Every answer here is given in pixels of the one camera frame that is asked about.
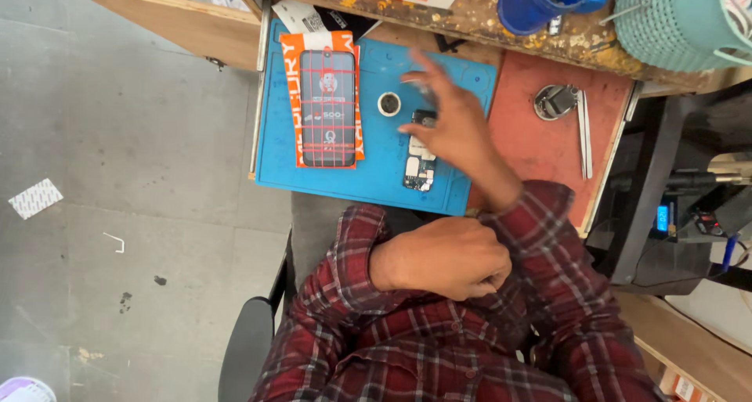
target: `smartphone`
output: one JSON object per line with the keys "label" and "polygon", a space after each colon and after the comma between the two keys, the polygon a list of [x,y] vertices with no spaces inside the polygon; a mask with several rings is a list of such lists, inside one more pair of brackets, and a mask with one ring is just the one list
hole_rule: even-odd
{"label": "smartphone", "polygon": [[348,167],[355,163],[355,57],[346,51],[300,54],[303,163]]}

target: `circuit board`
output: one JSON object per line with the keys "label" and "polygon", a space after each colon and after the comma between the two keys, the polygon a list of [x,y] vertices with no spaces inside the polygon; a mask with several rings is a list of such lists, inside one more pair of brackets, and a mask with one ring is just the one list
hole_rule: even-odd
{"label": "circuit board", "polygon": [[[415,110],[412,123],[421,124],[427,128],[436,126],[436,112]],[[428,192],[433,184],[433,173],[436,171],[436,156],[416,137],[410,137],[408,160],[405,163],[405,178],[402,184],[409,189]]]}

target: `wooden desk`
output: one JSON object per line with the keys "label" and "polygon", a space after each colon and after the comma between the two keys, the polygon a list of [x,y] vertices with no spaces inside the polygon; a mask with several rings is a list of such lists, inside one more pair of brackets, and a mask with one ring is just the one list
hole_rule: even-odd
{"label": "wooden desk", "polygon": [[673,85],[676,90],[701,89],[710,81],[710,72],[670,72],[628,55],[616,40],[613,22],[604,27],[598,25],[598,20],[610,14],[613,1],[594,13],[564,16],[558,36],[549,36],[546,31],[515,36],[499,22],[497,0],[455,0],[448,10],[394,0],[299,1],[642,81]]}

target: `blue silicone mat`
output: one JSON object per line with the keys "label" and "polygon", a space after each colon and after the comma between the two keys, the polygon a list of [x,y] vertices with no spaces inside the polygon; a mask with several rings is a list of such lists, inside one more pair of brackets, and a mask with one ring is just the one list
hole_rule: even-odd
{"label": "blue silicone mat", "polygon": [[[414,110],[434,108],[413,85],[400,83],[402,73],[422,70],[412,62],[408,49],[401,45],[367,39],[358,41],[365,160],[358,161],[355,169],[296,167],[295,130],[279,41],[281,32],[287,32],[287,28],[275,19],[271,23],[267,79],[263,90],[257,184],[447,215],[465,214],[470,180],[441,160],[437,161],[430,191],[415,191],[402,185],[409,137],[398,132],[397,127],[409,123]],[[459,86],[472,90],[481,99],[488,114],[496,69],[487,64],[430,55],[444,66]],[[400,112],[393,117],[381,115],[376,106],[379,96],[387,91],[397,93],[402,103]]]}

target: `barcode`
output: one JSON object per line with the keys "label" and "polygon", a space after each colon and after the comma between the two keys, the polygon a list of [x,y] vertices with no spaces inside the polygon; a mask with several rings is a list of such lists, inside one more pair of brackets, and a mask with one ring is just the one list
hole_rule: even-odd
{"label": "barcode", "polygon": [[305,25],[306,29],[308,29],[308,32],[326,31],[326,27],[321,21],[321,16],[319,16],[318,13],[314,13],[307,18],[304,18],[303,24]]}

